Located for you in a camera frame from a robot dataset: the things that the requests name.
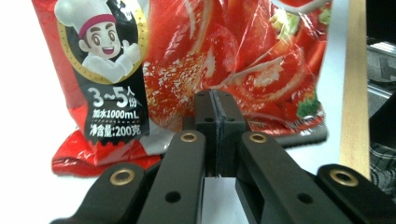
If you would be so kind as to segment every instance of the red package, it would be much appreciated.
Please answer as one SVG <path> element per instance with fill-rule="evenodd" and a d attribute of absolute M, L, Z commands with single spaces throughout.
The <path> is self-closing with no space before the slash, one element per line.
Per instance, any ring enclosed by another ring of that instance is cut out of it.
<path fill-rule="evenodd" d="M 58 175 L 159 161 L 193 95 L 233 95 L 254 131 L 318 126 L 331 4 L 291 14 L 269 0 L 32 0 L 75 130 Z"/>

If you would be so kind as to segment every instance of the red food package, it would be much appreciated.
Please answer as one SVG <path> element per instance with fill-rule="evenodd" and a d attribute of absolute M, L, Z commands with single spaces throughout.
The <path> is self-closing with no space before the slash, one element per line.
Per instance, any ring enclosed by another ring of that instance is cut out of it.
<path fill-rule="evenodd" d="M 291 14 L 270 0 L 32 0 L 78 129 L 58 175 L 160 159 L 193 95 L 231 93 L 254 131 L 318 126 L 331 4 Z"/>

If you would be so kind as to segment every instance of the chef hat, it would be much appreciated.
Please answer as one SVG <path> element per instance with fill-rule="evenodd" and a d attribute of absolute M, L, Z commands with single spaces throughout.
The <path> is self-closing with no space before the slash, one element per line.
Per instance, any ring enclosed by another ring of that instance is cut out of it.
<path fill-rule="evenodd" d="M 91 26 L 103 21 L 116 21 L 106 2 L 107 0 L 58 0 L 55 15 L 63 25 L 73 26 L 79 38 L 82 38 Z"/>

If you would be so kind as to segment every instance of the cartoon chef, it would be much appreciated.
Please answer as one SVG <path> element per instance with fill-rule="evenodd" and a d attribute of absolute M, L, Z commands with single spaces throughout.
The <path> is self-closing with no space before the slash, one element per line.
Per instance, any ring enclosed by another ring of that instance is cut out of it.
<path fill-rule="evenodd" d="M 119 55 L 121 42 L 116 31 L 116 19 L 106 4 L 107 0 L 58 0 L 55 16 L 64 26 L 74 27 L 78 33 L 78 45 L 88 53 L 82 66 L 117 83 L 130 74 L 140 60 L 136 43 L 122 41 L 123 53 Z"/>

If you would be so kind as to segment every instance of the chef logo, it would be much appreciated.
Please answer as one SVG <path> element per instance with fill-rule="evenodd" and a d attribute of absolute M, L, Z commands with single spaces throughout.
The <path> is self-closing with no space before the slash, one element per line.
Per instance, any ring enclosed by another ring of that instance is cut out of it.
<path fill-rule="evenodd" d="M 140 66 L 147 23 L 136 1 L 58 0 L 54 11 L 64 52 L 85 78 L 118 83 Z"/>

